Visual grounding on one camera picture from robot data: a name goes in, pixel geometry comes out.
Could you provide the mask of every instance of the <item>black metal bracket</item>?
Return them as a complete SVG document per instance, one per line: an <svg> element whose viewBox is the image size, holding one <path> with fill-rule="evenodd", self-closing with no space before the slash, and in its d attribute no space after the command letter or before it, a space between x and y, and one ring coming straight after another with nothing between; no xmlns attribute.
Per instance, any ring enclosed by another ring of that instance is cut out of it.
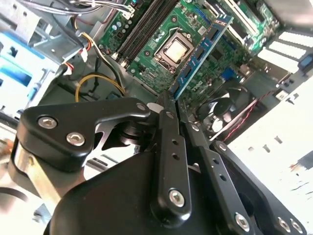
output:
<svg viewBox="0 0 313 235"><path fill-rule="evenodd" d="M15 148L19 143L29 156L33 155L31 159L40 158L49 164L46 164L48 168L65 171L64 175L81 169L92 151L125 146L129 141L141 147L138 155L67 193L54 217L62 221L69 212L71 216L66 218L75 226L52 223L52 227L60 228L62 234L67 234L63 226L74 231L68 234L84 234L79 228L84 228L85 220L80 219L75 209L80 207L87 212L85 216L91 212L96 218L87 222L88 228L101 231L122 218L126 224L134 222L137 228L145 227L141 232L149 231L149 234L156 231L155 224L159 222L162 226L158 228L164 234L182 234L182 231L189 234L195 230L194 225L198 226L196 230L201 228L201 234L307 234L302 224L224 143L208 141L200 127L188 122L183 102L175 102L171 94L164 92L158 104L164 107L159 114L135 98L38 106L23 113ZM75 144L77 140L69 141L69 133L79 133L83 141L79 144ZM95 133L103 134L97 146ZM196 166L201 174L188 169L188 165ZM117 186L108 174L123 186ZM102 195L104 188L115 193ZM103 202L105 196L108 197L106 203ZM94 205L99 204L105 208L100 217L93 210ZM127 213L121 215L116 208ZM106 210L110 219L104 225L102 218L107 215ZM124 233L129 228L117 230ZM207 233L207 230L218 233Z"/></svg>
<svg viewBox="0 0 313 235"><path fill-rule="evenodd" d="M94 148L96 132L103 132L102 143L112 129L126 121L145 121L149 108L135 98L110 101L82 102L77 104L32 107L22 114L17 138L25 150L48 162L51 166L77 171L86 162ZM44 128L39 125L42 117L53 118L56 126ZM84 142L75 146L67 141L69 133L79 133Z"/></svg>
<svg viewBox="0 0 313 235"><path fill-rule="evenodd" d="M222 142L211 145L229 169L236 190L249 200L246 210L267 235L306 234L297 218L265 187L239 158Z"/></svg>
<svg viewBox="0 0 313 235"><path fill-rule="evenodd" d="M254 235L253 223L219 154L209 149L209 143L201 128L186 123L183 131L187 143L188 162L199 165L205 181L203 187L210 198L210 208L215 214L221 234Z"/></svg>
<svg viewBox="0 0 313 235"><path fill-rule="evenodd" d="M179 135L174 98L169 96L163 105L156 131L151 209L164 226L174 228L190 217L191 196L185 139Z"/></svg>

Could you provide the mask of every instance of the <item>gray metal panel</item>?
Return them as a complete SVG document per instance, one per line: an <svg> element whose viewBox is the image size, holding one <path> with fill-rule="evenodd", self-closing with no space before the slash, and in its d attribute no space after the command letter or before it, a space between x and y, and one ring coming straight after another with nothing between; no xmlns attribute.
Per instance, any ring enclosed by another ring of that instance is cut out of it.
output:
<svg viewBox="0 0 313 235"><path fill-rule="evenodd" d="M285 24L313 27L313 6L310 0L265 0L265 2Z"/></svg>

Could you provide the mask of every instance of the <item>wire bundle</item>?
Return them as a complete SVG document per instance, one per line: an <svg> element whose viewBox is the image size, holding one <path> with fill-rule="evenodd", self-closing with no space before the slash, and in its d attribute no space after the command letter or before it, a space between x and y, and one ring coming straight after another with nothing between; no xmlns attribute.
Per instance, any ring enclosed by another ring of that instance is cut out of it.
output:
<svg viewBox="0 0 313 235"><path fill-rule="evenodd" d="M130 9L128 6L119 4L116 2L108 1L108 0L77 0L79 3L85 3L87 5L96 5L96 6L107 6L111 7L113 9L116 9L118 11L124 12L124 13L130 13Z"/></svg>
<svg viewBox="0 0 313 235"><path fill-rule="evenodd" d="M242 119L242 121L225 137L225 139L223 141L226 141L235 131L237 131L241 125L248 119L248 117L250 116L251 112L253 111L253 108L258 104L258 102L261 99L264 99L265 97L267 97L268 95L274 93L275 91L270 91L268 93L266 93L264 96L258 98L258 100L255 102L254 105L251 106L251 108L248 110L248 112L246 113L246 116Z"/></svg>
<svg viewBox="0 0 313 235"><path fill-rule="evenodd" d="M122 93L122 95L125 94L125 90L122 87L120 87L116 82L114 82L113 80L109 79L105 75L91 73L91 74L83 77L82 80L80 80L78 82L78 86L77 86L76 91L75 91L75 101L76 102L79 102L79 90L80 90L81 86L83 85L83 83L86 82L87 80L95 78L95 77L102 78L102 79L110 82L111 84L113 84Z"/></svg>
<svg viewBox="0 0 313 235"><path fill-rule="evenodd" d="M31 0L19 0L20 3L32 7L36 10L39 11L44 11L47 13L51 14L56 14L56 15L82 15L82 14L89 14L94 11L99 10L102 6L107 6L116 10L119 10L121 12L129 13L130 9L123 5L123 4L118 4L115 2L107 1L107 0L101 0L101 1L95 1L96 6L92 6L92 3L94 1L92 0L78 0L78 1L70 1L71 4L65 4L64 1L58 0L57 2L62 3L64 5L64 8L58 8L58 7L52 7L52 6L47 6L47 5L42 5L37 2L33 2ZM85 8L80 8L78 6L75 6L75 3L86 3L87 7Z"/></svg>

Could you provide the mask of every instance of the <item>black mechanical arm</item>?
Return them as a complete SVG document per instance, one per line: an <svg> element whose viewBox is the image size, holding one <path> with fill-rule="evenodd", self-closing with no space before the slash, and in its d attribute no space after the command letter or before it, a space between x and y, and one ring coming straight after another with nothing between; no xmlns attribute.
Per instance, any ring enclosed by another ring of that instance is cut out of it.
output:
<svg viewBox="0 0 313 235"><path fill-rule="evenodd" d="M138 153L85 181L88 159ZM49 235L306 235L303 225L223 142L209 142L164 92L38 106L18 126L9 172L52 216Z"/></svg>

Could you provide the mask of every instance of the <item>hex bolt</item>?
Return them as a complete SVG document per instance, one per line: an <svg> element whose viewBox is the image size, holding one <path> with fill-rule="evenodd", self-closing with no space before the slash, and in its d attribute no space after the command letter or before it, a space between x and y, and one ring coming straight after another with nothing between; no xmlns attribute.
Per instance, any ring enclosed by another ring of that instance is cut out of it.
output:
<svg viewBox="0 0 313 235"><path fill-rule="evenodd" d="M171 113L171 112L166 112L166 115L171 118L171 119L174 119L174 115Z"/></svg>
<svg viewBox="0 0 313 235"><path fill-rule="evenodd" d="M137 103L137 107L140 110L146 110L145 106L143 106L143 104L141 104L141 103Z"/></svg>
<svg viewBox="0 0 313 235"><path fill-rule="evenodd" d="M219 144L219 148L220 148L221 150L223 150L223 151L226 151L226 147L225 147L225 145L222 144L222 143Z"/></svg>
<svg viewBox="0 0 313 235"><path fill-rule="evenodd" d="M171 190L169 193L169 197L172 203L174 203L177 207L183 207L185 204L185 198L183 195L177 190Z"/></svg>
<svg viewBox="0 0 313 235"><path fill-rule="evenodd" d="M242 230L249 232L250 231L250 226L246 218L244 218L241 214L236 213L235 215L235 220L236 223L239 225Z"/></svg>
<svg viewBox="0 0 313 235"><path fill-rule="evenodd" d="M281 217L278 217L278 222L280 226L283 227L287 231L287 233L291 232L289 225Z"/></svg>
<svg viewBox="0 0 313 235"><path fill-rule="evenodd" d="M38 119L38 124L45 129L53 129L58 123L51 117L41 117Z"/></svg>
<svg viewBox="0 0 313 235"><path fill-rule="evenodd" d="M303 230L302 228L293 220L293 219L290 219L291 221L291 224L292 226L297 229L297 231L300 233L300 234L303 234Z"/></svg>
<svg viewBox="0 0 313 235"><path fill-rule="evenodd" d="M67 135L67 141L74 146L82 146L85 143L85 138L82 134L72 132Z"/></svg>
<svg viewBox="0 0 313 235"><path fill-rule="evenodd" d="M195 124L191 124L191 126L195 131L200 131L199 127L197 127Z"/></svg>

